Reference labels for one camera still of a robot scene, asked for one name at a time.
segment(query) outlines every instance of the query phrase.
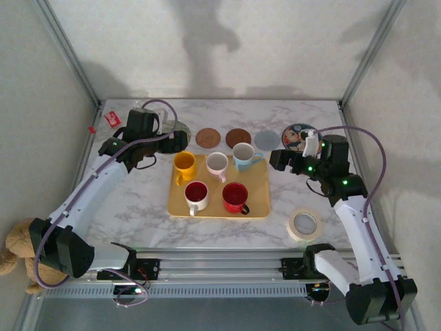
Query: tape roll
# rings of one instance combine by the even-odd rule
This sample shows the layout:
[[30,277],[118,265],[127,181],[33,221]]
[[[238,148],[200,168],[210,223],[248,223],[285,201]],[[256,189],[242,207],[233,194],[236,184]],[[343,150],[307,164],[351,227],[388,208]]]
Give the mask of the tape roll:
[[[315,230],[310,234],[305,234],[299,231],[296,228],[296,217],[305,217],[308,218],[311,222],[315,222],[316,228]],[[306,208],[300,208],[295,210],[291,217],[288,220],[288,233],[291,237],[293,237],[297,241],[312,241],[314,239],[317,239],[322,234],[323,229],[323,223],[320,217],[318,216],[318,213],[311,209]]]

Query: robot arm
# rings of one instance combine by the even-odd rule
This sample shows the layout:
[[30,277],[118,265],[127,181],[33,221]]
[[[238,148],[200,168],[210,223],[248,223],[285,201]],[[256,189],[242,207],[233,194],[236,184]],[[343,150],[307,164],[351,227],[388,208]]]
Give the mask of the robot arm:
[[[274,150],[269,163],[279,171],[291,166],[291,173],[304,174],[320,182],[322,193],[345,227],[358,270],[327,244],[307,247],[305,268],[312,275],[324,275],[337,286],[345,295],[349,315],[357,324],[398,319],[398,304],[387,273],[391,273],[404,311],[415,298],[417,288],[412,279],[402,277],[390,258],[370,208],[367,217],[363,216],[367,190],[358,175],[349,173],[349,144],[346,138],[332,134],[324,136],[319,159],[315,157],[317,148],[312,150],[314,153],[303,154]],[[384,261],[378,256],[376,245]]]
[[[187,147],[187,134],[175,131],[172,139],[136,144],[120,154],[115,162],[107,162],[132,141],[157,136],[156,131],[153,131],[155,120],[158,121],[157,114],[145,110],[130,110],[127,126],[119,129],[115,137],[109,138],[101,146],[92,169],[74,192],[48,219],[35,219],[31,223],[30,236],[36,252],[52,222],[63,216],[44,243],[40,262],[74,278],[81,277],[88,270],[120,270],[130,266],[129,259],[133,259],[133,256],[136,258],[130,248],[116,243],[92,247],[83,238],[105,198],[145,155],[152,156],[158,150],[164,153],[180,152]],[[120,133],[123,133],[122,139],[118,138]],[[97,174],[96,171],[103,165],[104,169]],[[81,195],[74,200],[80,190]]]

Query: yellow mug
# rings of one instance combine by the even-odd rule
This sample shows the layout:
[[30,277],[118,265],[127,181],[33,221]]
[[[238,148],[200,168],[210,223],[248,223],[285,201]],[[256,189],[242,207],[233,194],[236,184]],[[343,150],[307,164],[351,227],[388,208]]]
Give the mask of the yellow mug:
[[173,164],[178,172],[175,179],[177,185],[181,185],[183,181],[190,181],[196,176],[196,159],[192,153],[186,150],[179,152],[174,157]]

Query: brown coaster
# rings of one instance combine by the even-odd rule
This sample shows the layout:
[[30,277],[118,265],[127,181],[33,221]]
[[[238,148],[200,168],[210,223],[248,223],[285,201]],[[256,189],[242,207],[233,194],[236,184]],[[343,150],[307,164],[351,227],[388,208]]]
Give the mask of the brown coaster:
[[221,135],[217,130],[205,128],[196,135],[196,143],[202,148],[214,148],[221,142]]
[[225,140],[233,148],[237,143],[251,143],[251,135],[244,129],[233,129],[227,133]]

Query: light blue mug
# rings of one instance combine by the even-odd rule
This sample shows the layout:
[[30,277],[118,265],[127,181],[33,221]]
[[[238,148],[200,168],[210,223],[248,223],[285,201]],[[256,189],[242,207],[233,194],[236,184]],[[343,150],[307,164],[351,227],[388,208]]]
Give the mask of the light blue mug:
[[234,166],[239,171],[247,171],[253,164],[263,160],[262,153],[255,153],[253,146],[248,143],[237,143],[233,147]]

